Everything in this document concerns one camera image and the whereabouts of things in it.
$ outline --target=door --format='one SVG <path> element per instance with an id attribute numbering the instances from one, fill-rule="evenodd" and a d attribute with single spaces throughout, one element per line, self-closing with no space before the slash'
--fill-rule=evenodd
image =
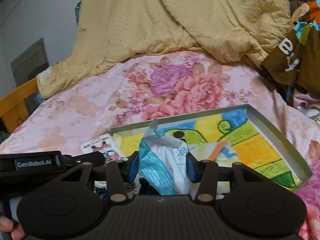
<path id="1" fill-rule="evenodd" d="M 17 86 L 33 79 L 44 71 L 48 64 L 43 38 L 36 41 L 26 49 L 19 57 L 11 62 L 12 72 Z M 26 98 L 25 103 L 30 114 L 37 108 L 35 95 Z"/>

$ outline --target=wooden headboard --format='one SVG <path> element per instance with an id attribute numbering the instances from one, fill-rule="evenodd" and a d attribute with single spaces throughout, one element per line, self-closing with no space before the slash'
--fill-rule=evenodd
<path id="1" fill-rule="evenodd" d="M 37 81 L 34 78 L 0 98 L 0 117 L 9 133 L 29 117 L 23 100 L 37 91 Z"/>

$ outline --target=drawing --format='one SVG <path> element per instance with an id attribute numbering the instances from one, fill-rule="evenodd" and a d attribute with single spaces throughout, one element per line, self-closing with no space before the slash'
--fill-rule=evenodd
<path id="1" fill-rule="evenodd" d="M 289 190 L 295 190 L 302 183 L 255 129 L 244 109 L 181 121 L 175 125 L 168 123 L 159 131 L 185 141 L 197 160 L 213 159 L 225 167 L 231 167 L 233 162 L 242 162 Z M 142 135 L 126 138 L 116 135 L 121 137 L 121 151 L 131 155 L 138 149 Z"/>

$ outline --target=white letter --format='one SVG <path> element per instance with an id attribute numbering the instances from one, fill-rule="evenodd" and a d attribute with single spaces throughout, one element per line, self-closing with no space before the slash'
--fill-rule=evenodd
<path id="1" fill-rule="evenodd" d="M 283 53 L 289 55 L 289 51 L 293 50 L 293 44 L 288 38 L 284 38 L 283 41 L 280 42 L 278 45 L 279 49 L 282 50 Z"/>
<path id="2" fill-rule="evenodd" d="M 294 53 L 291 53 L 290 56 L 287 57 L 288 60 L 288 68 L 286 68 L 284 71 L 288 72 L 290 70 L 294 70 L 295 67 L 300 63 L 300 60 L 298 58 L 296 58 L 292 64 L 290 65 L 290 60 L 291 58 L 294 56 Z"/>

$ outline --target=colorful cloth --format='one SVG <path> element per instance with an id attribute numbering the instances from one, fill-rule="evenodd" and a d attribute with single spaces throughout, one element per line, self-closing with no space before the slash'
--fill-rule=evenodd
<path id="1" fill-rule="evenodd" d="M 41 95 L 40 95 L 39 91 L 37 91 L 37 92 L 35 93 L 35 101 L 36 101 L 37 106 L 39 106 L 39 105 L 41 105 L 44 101 L 46 101 L 46 99 L 41 98 Z"/>
<path id="2" fill-rule="evenodd" d="M 303 7 L 305 13 L 261 67 L 280 84 L 296 87 L 303 93 L 320 94 L 320 0 L 307 2 Z"/>

